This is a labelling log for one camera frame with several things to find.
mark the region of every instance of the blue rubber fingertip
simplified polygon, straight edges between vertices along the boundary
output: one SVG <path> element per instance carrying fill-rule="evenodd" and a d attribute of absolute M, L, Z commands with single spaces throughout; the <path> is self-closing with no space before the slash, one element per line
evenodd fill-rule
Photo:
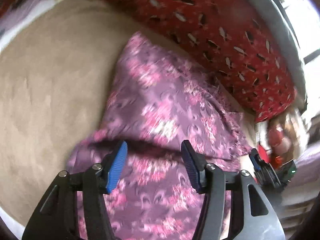
<path fill-rule="evenodd" d="M 108 183 L 106 186 L 108 194 L 110 194 L 111 191 L 114 190 L 118 184 L 119 177 L 125 163 L 125 159 L 127 158 L 127 154 L 128 145 L 126 142 L 123 142 L 108 172 Z"/>
<path fill-rule="evenodd" d="M 181 147 L 182 159 L 186 167 L 191 186 L 199 192 L 201 189 L 201 186 L 199 185 L 199 173 L 187 147 L 184 144 L 182 144 Z"/>

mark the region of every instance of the red cloth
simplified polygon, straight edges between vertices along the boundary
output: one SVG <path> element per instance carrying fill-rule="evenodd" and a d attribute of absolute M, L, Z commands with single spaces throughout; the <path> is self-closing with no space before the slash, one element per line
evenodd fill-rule
<path fill-rule="evenodd" d="M 210 69 L 256 121 L 281 113 L 294 88 L 285 60 L 247 0 L 107 0 L 172 38 Z"/>

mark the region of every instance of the floral cloth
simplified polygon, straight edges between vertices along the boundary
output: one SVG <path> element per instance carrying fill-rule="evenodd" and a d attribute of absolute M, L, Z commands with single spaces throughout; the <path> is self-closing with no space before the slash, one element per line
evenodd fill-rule
<path fill-rule="evenodd" d="M 85 171 L 110 153 L 116 139 L 128 143 L 117 188 L 105 195 L 115 235 L 122 240 L 191 239 L 203 196 L 191 187 L 180 156 L 188 138 L 196 151 L 225 171 L 240 169 L 251 150 L 240 113 L 208 84 L 199 64 L 153 45 L 136 33 L 125 47 L 101 129 L 76 146 L 68 169 Z M 80 236 L 86 238 L 78 194 Z M 225 215 L 230 208 L 226 195 Z"/>
<path fill-rule="evenodd" d="M 107 0 L 171 38 L 217 76 L 256 121 L 293 102 L 286 62 L 247 0 Z"/>

